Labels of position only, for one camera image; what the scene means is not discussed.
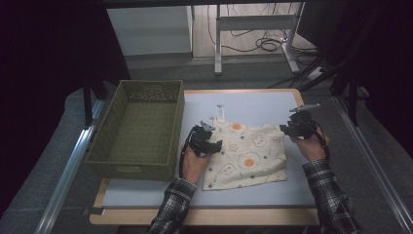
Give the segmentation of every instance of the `wall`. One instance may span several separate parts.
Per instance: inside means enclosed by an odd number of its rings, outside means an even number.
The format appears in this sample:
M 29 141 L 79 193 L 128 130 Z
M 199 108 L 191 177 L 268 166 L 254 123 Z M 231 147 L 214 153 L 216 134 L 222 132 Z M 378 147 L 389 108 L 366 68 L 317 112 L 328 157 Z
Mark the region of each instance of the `wall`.
M 192 52 L 191 8 L 107 10 L 124 56 Z

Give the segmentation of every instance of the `wooden table edge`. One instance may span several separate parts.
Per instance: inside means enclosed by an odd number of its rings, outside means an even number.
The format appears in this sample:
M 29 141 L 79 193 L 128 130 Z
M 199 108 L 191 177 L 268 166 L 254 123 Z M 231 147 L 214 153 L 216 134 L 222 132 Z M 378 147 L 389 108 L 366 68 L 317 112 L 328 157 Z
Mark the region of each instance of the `wooden table edge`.
M 296 89 L 245 90 L 186 90 L 185 94 L 244 94 L 290 92 L 297 105 L 304 101 Z M 94 207 L 101 208 L 110 179 L 104 178 L 99 186 Z M 92 224 L 150 225 L 158 209 L 105 209 L 103 214 L 91 214 Z M 318 225 L 314 208 L 260 208 L 260 209 L 190 209 L 185 225 Z
M 297 89 L 244 89 L 244 90 L 185 90 L 185 94 L 253 94 L 253 93 L 277 93 L 289 92 L 294 95 L 297 105 L 303 105 L 304 101 Z

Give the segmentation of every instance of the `metal frame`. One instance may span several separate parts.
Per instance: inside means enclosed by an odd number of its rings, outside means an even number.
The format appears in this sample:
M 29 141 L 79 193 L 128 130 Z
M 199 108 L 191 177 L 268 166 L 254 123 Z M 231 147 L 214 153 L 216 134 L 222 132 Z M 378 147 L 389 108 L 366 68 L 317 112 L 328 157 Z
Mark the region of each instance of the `metal frame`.
M 352 120 L 347 115 L 346 104 L 337 97 L 333 97 L 334 102 L 341 112 L 341 116 L 349 129 L 350 134 L 355 140 L 367 166 L 370 168 L 373 177 L 376 179 L 377 184 L 383 192 L 383 195 L 387 199 L 391 209 L 394 212 L 395 218 L 398 220 L 401 228 L 404 233 L 413 233 L 413 218 L 409 212 L 409 209 L 406 207 L 402 201 L 400 195 L 392 186 L 392 183 L 387 178 L 385 172 L 383 171 L 380 163 L 377 161 L 376 156 L 362 135 L 360 129 L 354 125 Z
M 291 52 L 291 44 L 297 30 L 298 21 L 300 20 L 303 6 L 304 3 L 301 2 L 298 11 L 294 15 L 221 17 L 220 5 L 216 5 L 215 74 L 222 74 L 222 31 L 267 29 L 289 29 L 286 40 L 282 39 L 282 50 L 285 54 L 292 73 L 300 72 L 295 58 L 293 57 Z
M 94 105 L 93 118 L 96 120 L 101 112 L 104 101 L 97 100 Z M 69 161 L 64 168 L 64 171 L 57 183 L 55 191 L 49 201 L 49 204 L 43 212 L 42 218 L 36 228 L 36 234 L 51 233 L 73 178 L 75 177 L 82 158 L 85 154 L 89 141 L 94 133 L 95 121 L 91 122 L 91 125 L 86 127 L 80 134 L 78 141 L 70 155 Z

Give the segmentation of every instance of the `hand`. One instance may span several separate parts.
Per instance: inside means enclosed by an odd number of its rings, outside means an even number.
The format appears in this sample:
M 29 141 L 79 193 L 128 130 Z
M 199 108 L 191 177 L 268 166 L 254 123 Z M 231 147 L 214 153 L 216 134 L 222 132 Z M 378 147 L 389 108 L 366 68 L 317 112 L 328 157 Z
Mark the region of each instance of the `hand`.
M 317 132 L 322 136 L 325 137 L 325 142 L 328 145 L 330 139 L 323 134 L 321 129 L 317 129 Z M 325 151 L 319 142 L 319 139 L 312 135 L 310 138 L 301 139 L 297 136 L 291 136 L 291 141 L 296 143 L 298 148 L 300 149 L 301 154 L 308 160 L 308 161 L 315 161 L 319 159 L 325 159 Z
M 195 151 L 188 145 L 185 151 L 185 156 L 182 166 L 182 178 L 197 184 L 198 179 L 207 167 L 212 154 L 200 158 L 197 157 Z

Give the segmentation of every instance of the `gray floor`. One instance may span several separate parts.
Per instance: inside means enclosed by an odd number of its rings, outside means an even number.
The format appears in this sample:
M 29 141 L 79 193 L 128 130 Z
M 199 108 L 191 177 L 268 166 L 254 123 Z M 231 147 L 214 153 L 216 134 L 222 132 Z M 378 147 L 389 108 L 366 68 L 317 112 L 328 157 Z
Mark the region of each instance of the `gray floor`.
M 293 15 L 299 3 L 278 4 L 229 4 L 220 6 L 221 17 L 245 16 L 280 16 Z M 195 6 L 193 20 L 193 55 L 194 58 L 212 58 L 215 53 L 216 42 L 216 15 L 217 7 Z M 254 56 L 254 55 L 279 55 L 282 54 L 280 43 L 264 45 L 257 48 L 260 39 L 267 38 L 280 41 L 284 32 L 279 29 L 254 30 L 254 31 L 222 31 L 221 45 L 222 56 Z M 305 38 L 296 34 L 292 46 L 297 48 L 314 48 L 314 45 Z
M 127 62 L 132 79 L 182 79 L 187 90 L 265 89 L 292 76 L 283 56 L 226 58 L 221 76 L 213 74 L 213 60 L 191 59 L 185 55 L 135 57 L 127 58 Z M 402 233 L 387 199 L 345 126 L 332 96 L 329 95 L 331 79 L 301 94 L 305 103 L 321 104 L 321 108 L 312 113 L 331 138 L 331 166 L 340 178 L 343 188 L 353 198 L 357 219 L 364 226 L 364 233 Z M 110 93 L 113 93 L 115 86 L 106 86 Z M 288 86 L 289 83 L 282 83 L 277 88 Z M 357 118 L 359 129 L 385 174 L 406 207 L 413 212 L 411 158 L 371 115 L 363 101 L 357 105 Z M 78 91 L 67 98 L 65 113 L 52 140 L 0 221 L 0 233 L 34 232 L 83 129 L 83 124 L 83 93 Z M 118 232 L 118 226 L 92 225 L 89 223 L 89 217 L 82 215 L 84 208 L 93 205 L 99 182 L 99 178 L 81 164 L 52 233 Z

